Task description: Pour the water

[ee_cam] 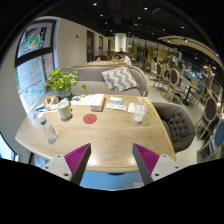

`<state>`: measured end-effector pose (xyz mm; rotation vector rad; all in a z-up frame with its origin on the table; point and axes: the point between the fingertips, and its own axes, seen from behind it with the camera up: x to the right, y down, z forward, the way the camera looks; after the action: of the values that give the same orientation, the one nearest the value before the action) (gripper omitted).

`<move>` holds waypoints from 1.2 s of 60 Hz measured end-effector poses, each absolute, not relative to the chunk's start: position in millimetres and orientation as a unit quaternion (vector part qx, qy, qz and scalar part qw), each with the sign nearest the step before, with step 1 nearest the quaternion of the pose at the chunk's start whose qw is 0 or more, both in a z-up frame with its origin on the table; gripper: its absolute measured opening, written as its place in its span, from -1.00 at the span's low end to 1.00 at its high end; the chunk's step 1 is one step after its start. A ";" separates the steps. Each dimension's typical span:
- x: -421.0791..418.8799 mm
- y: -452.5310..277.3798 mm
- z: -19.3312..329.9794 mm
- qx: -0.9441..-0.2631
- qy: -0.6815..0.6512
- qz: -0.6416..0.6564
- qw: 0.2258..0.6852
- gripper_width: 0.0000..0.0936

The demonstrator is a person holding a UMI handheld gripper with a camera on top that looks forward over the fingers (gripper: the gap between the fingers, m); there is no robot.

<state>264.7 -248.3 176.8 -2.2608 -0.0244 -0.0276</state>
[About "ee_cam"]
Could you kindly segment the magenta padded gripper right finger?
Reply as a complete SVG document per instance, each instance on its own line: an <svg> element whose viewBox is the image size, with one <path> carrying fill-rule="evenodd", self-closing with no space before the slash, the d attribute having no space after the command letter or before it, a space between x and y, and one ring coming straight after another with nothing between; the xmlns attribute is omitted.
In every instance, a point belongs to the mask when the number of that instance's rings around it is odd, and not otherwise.
<svg viewBox="0 0 224 224"><path fill-rule="evenodd" d="M181 169L167 154L158 155L138 144L133 144L132 154L136 160L142 181L145 185Z"/></svg>

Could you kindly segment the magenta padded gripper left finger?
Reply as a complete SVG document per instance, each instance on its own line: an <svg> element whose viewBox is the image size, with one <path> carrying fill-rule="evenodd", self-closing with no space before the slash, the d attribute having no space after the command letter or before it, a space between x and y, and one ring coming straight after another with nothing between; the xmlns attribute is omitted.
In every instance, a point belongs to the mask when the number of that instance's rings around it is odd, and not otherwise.
<svg viewBox="0 0 224 224"><path fill-rule="evenodd" d="M42 169L79 185L90 155L91 144L88 143L66 155L56 155Z"/></svg>

